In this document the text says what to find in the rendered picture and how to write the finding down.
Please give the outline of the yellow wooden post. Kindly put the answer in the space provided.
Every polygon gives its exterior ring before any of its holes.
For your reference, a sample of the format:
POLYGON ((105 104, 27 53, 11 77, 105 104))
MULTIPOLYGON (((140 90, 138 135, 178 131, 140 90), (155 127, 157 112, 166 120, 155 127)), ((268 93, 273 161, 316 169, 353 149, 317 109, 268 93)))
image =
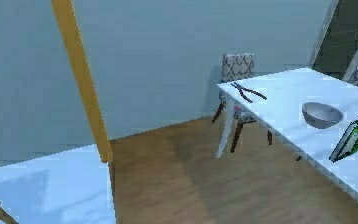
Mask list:
POLYGON ((113 155, 100 110, 97 93, 85 54, 72 0, 51 0, 64 46, 77 83, 92 135, 103 163, 112 161, 113 155))

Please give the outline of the black tongs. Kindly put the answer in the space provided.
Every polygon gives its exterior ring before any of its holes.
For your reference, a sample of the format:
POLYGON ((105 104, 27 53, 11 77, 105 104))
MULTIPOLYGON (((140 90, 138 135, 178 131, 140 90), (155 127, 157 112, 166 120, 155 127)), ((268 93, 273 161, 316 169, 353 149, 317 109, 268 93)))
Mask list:
POLYGON ((266 97, 265 95, 263 95, 262 93, 257 92, 257 91, 252 90, 252 89, 245 88, 245 87, 243 87, 242 85, 238 84, 237 82, 233 82, 233 83, 231 83, 230 85, 233 86, 234 88, 236 88, 236 89, 239 91, 240 96, 241 96, 243 99, 245 99, 247 102, 249 102, 249 103, 253 103, 253 100, 249 99, 249 98, 245 95, 246 92, 252 93, 252 94, 254 94, 254 95, 256 95, 256 96, 258 96, 258 97, 260 97, 260 98, 262 98, 262 99, 264 99, 264 100, 267 100, 267 97, 266 97))

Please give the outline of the grey metal bowl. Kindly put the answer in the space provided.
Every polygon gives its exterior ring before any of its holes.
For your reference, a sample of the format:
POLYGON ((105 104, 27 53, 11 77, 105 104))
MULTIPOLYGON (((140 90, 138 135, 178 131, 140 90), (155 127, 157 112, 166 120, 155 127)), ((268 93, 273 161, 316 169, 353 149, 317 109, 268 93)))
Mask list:
POLYGON ((305 122, 317 129, 327 129, 343 120, 343 113, 337 108, 319 102, 306 102, 302 105, 305 122))

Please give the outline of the dark grey door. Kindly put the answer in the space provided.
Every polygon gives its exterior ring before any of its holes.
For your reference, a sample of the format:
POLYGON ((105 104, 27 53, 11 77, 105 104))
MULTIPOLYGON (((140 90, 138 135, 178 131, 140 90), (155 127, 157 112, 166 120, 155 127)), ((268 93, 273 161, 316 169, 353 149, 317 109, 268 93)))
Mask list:
POLYGON ((334 0, 312 69, 342 79, 358 50, 358 0, 334 0))

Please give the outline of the white table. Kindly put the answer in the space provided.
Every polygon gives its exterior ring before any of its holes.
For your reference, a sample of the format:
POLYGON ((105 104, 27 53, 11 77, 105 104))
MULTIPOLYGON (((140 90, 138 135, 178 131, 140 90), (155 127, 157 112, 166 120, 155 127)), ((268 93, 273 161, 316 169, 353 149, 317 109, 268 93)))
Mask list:
POLYGON ((217 156, 222 155, 227 144, 234 106, 239 105, 281 143, 358 202, 358 152, 335 163, 329 160, 346 128, 358 119, 358 87, 310 68, 243 79, 239 84, 265 97, 252 94, 252 101, 247 102, 230 83, 219 85, 219 89, 226 94, 226 109, 217 156), (313 128, 302 115, 302 105, 307 102, 330 105, 343 113, 343 119, 327 129, 313 128))
POLYGON ((94 144, 0 167, 0 202, 19 224, 116 224, 94 144))

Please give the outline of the green book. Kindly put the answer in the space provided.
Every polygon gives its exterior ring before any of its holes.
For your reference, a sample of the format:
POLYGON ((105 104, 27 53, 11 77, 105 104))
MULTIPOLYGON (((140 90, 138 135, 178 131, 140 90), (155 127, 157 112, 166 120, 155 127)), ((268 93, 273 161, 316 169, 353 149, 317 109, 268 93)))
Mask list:
POLYGON ((358 119, 352 121, 331 153, 329 160, 333 163, 358 151, 358 119))

